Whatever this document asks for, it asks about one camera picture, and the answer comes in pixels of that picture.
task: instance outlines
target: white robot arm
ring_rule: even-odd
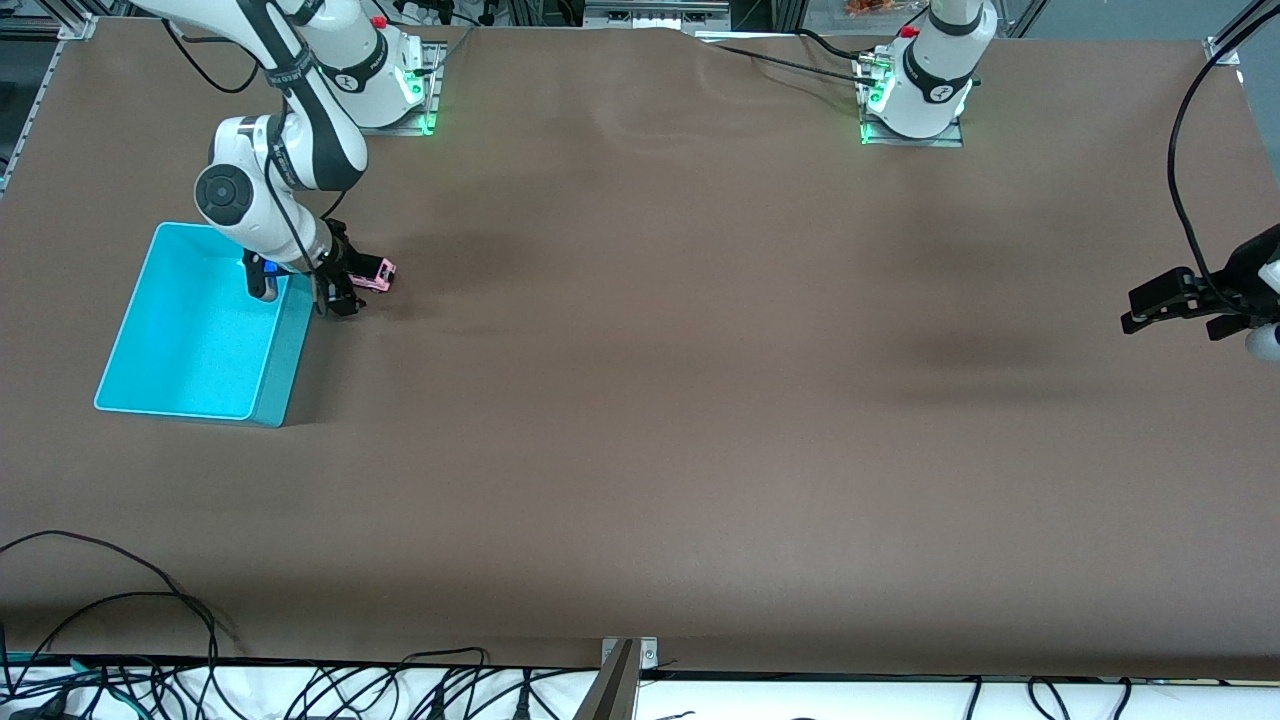
[[[257,60],[268,82],[284,94],[289,108],[285,113],[223,120],[210,146],[209,167],[196,179],[195,199],[201,215],[247,251],[250,292],[273,299],[274,279],[264,270],[273,263],[311,274],[317,300],[325,307],[339,315],[356,313],[364,302],[356,296],[349,275],[358,277],[356,265],[367,270],[370,256],[351,247],[340,223],[317,219],[293,199],[293,192],[349,190],[364,176],[369,154],[360,127],[332,91],[324,65],[293,23],[300,17],[312,23],[314,32],[325,38],[328,53],[346,45],[348,56],[364,54],[367,61],[369,51],[385,50],[387,44],[378,42],[378,33],[357,0],[285,1],[294,10],[293,22],[276,0],[136,0],[134,4],[236,42]],[[352,8],[364,18],[362,28],[351,17]],[[335,24],[338,15],[347,18],[340,27]],[[316,29],[325,23],[334,29]],[[388,69],[394,64],[385,55],[383,61],[367,65],[374,72],[358,87],[353,86],[348,102],[378,108],[378,99],[367,99],[362,91],[381,86],[376,79],[380,72],[398,70]],[[381,263],[374,265],[376,274]]]
[[[991,38],[997,14],[991,0],[933,0],[914,37],[899,37],[878,54],[891,56],[888,79],[867,109],[893,132],[928,138],[947,129],[961,111]]]

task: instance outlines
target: table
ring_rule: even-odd
[[[1280,374],[1196,323],[1119,327],[1189,264],[1164,149],[1202,61],[996,42],[966,146],[924,151],[859,145],[838,81],[675,32],[475,32],[438,135],[371,140],[338,213],[394,292],[315,322],[256,430],[92,407],[214,127],[279,104],[104,20],[0,204],[0,527],[142,553],[244,655],[581,665],[644,634],[678,667],[1274,675]],[[1220,265],[1277,200],[1234,72],[1181,151]],[[18,647],[140,587],[59,541],[0,561]],[[55,647],[198,653],[180,618],[140,601]]]

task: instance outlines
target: white surface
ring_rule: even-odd
[[[33,670],[31,678],[50,678],[61,673],[50,669]],[[394,692],[388,692],[374,707],[362,712],[365,720],[402,720],[411,708],[439,682],[444,670],[415,669],[399,678],[401,702],[396,708]],[[380,671],[366,670],[342,684],[343,694],[351,698],[360,688],[375,680]],[[206,670],[183,674],[184,684],[198,694]],[[223,691],[237,708],[251,720],[280,720],[285,708],[312,676],[310,667],[219,667],[218,679]],[[534,683],[538,694],[561,716],[573,716],[577,703],[586,694],[594,673],[577,673],[549,678]],[[518,684],[521,673],[506,670],[477,685],[475,705],[495,693]],[[1073,720],[1107,720],[1120,700],[1121,687],[1116,684],[1056,684]],[[973,692],[972,683],[934,682],[684,682],[662,680],[640,689],[636,720],[659,720],[694,711],[689,720],[961,720]],[[1047,689],[1038,691],[1042,705],[1052,707]],[[84,708],[93,691],[73,693],[68,712]],[[372,700],[372,692],[356,701],[364,707]],[[511,720],[517,693],[512,692],[492,705],[484,720]],[[329,693],[307,715],[324,717],[340,701]],[[461,720],[466,697],[449,706],[449,720]],[[0,720],[23,706],[37,706],[40,701],[15,702],[0,707]],[[209,693],[206,703],[210,720],[232,720],[234,716]],[[293,717],[298,715],[293,710]],[[530,703],[532,720],[547,720],[548,714],[536,703]],[[127,706],[104,696],[95,717],[99,720],[134,720]],[[355,717],[346,711],[340,717]],[[974,720],[1036,720],[1039,714],[1027,698],[1023,683],[983,684]],[[1134,685],[1133,698],[1123,720],[1274,720],[1280,717],[1280,688],[1216,687],[1216,685]]]

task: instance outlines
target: blue plastic tray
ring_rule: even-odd
[[[93,406],[278,428],[311,322],[306,278],[274,302],[244,290],[243,250],[209,225],[164,223],[151,238]]]

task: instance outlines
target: pink object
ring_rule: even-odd
[[[396,265],[390,260],[383,258],[383,264],[378,266],[378,274],[375,277],[366,278],[364,275],[352,274],[348,274],[347,277],[351,278],[351,284],[356,287],[365,287],[374,292],[387,292],[392,288],[392,281],[396,279]]]

